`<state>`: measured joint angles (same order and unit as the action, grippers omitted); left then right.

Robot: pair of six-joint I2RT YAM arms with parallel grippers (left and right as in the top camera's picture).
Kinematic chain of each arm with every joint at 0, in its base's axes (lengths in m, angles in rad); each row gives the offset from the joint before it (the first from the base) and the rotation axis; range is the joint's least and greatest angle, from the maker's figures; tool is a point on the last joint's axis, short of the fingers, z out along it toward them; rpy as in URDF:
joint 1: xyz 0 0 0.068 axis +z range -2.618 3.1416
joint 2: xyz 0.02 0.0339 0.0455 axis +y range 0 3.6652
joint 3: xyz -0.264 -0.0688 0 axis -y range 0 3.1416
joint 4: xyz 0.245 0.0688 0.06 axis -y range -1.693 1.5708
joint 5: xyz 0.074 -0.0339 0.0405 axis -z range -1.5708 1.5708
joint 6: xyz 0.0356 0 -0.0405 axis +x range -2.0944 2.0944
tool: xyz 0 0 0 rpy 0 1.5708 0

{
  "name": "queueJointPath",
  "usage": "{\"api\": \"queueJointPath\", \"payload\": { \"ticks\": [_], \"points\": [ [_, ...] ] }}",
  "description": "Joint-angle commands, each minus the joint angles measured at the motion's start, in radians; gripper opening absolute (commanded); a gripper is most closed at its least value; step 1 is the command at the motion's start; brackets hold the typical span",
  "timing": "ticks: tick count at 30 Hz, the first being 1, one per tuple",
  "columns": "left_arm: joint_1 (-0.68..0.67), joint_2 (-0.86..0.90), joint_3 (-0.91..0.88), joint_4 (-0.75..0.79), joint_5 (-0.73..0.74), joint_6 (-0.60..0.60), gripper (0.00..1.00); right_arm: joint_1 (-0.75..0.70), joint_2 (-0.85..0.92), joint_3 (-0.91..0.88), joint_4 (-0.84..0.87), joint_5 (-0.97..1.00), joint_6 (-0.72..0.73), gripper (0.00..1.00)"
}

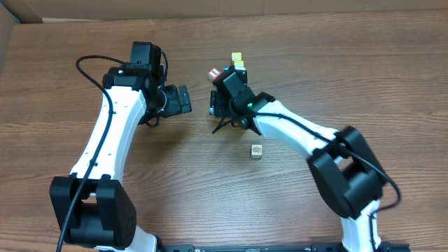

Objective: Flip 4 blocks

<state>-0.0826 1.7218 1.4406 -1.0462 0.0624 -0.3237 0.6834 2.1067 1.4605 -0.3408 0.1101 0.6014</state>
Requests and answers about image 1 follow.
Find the blue-faced wooden block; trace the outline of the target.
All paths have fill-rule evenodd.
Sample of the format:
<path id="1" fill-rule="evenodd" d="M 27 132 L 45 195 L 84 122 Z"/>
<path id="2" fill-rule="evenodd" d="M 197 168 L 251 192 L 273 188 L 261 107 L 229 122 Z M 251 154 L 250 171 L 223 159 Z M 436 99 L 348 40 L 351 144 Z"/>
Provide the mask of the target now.
<path id="1" fill-rule="evenodd" d="M 263 156 L 263 146 L 260 144 L 253 144 L 251 146 L 251 157 L 261 158 Z"/>

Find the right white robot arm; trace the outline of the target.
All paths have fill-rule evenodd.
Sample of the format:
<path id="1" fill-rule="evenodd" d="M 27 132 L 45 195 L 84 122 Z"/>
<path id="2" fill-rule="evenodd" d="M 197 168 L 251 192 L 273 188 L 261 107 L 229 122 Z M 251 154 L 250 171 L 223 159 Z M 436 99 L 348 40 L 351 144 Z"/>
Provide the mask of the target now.
<path id="1" fill-rule="evenodd" d="M 341 218 L 345 251 L 377 251 L 377 213 L 388 179 L 363 135 L 353 127 L 342 131 L 317 125 L 287 109 L 280 101 L 250 90 L 236 96 L 211 91 L 210 111 L 219 128 L 238 124 L 245 130 L 280 141 L 309 166 L 319 194 Z"/>

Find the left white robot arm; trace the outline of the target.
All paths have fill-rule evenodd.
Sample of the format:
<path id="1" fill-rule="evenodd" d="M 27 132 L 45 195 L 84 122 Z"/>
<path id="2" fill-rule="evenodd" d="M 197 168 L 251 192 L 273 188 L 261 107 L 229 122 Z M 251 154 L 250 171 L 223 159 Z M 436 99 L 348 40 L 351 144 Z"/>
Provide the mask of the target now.
<path id="1" fill-rule="evenodd" d="M 160 239 L 137 225 L 123 188 L 127 154 L 145 117 L 153 81 L 144 73 L 102 88 L 103 102 L 90 139 L 68 176 L 56 176 L 49 194 L 63 244 L 99 251 L 158 251 Z"/>

